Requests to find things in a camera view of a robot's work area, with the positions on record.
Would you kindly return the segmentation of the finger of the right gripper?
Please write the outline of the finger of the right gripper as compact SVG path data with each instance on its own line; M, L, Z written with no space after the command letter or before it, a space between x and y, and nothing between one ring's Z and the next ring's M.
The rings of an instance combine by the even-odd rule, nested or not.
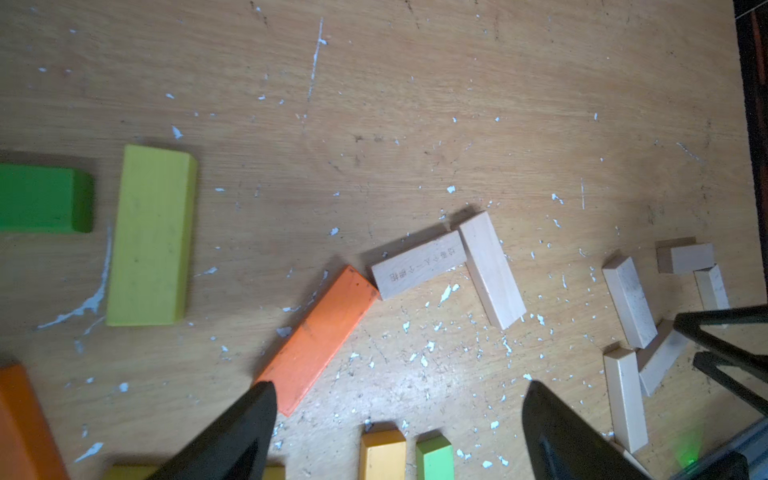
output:
M757 355L702 330L702 326L751 325L767 323L767 306L740 307L726 310L679 313L674 329L688 339L705 347L710 353L733 366L767 381L767 356Z
M721 370L722 367L735 367L735 364L712 352L698 352L694 356L693 366L764 417L767 416L767 400Z

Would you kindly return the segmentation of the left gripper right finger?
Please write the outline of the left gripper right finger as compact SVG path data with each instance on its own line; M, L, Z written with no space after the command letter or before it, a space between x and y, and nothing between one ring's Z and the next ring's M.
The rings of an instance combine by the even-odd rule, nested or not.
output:
M529 384L522 425L536 479L647 477L539 381Z

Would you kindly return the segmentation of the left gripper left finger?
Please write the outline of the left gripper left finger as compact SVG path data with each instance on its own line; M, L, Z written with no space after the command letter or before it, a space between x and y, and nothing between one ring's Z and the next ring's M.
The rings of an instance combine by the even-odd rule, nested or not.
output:
M259 382L160 468L173 471L200 466L248 466L249 479L260 479L277 415L273 383Z

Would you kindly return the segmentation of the natural wood block short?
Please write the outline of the natural wood block short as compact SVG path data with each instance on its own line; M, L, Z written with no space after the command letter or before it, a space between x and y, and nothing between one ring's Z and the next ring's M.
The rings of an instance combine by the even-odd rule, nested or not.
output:
M711 243L697 243L695 237L681 237L656 243L658 271L682 275L715 265Z

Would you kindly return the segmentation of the natural wood block long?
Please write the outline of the natural wood block long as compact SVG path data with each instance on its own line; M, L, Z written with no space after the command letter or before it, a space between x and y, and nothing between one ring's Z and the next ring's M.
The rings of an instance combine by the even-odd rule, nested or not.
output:
M458 227L467 266L490 323L506 330L527 311L487 211Z

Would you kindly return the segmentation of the natural wood block printed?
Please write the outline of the natural wood block printed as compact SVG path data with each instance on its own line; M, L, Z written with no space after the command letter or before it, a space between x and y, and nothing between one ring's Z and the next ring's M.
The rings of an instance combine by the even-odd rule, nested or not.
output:
M371 267L382 300L417 287L466 261L460 234L453 231Z

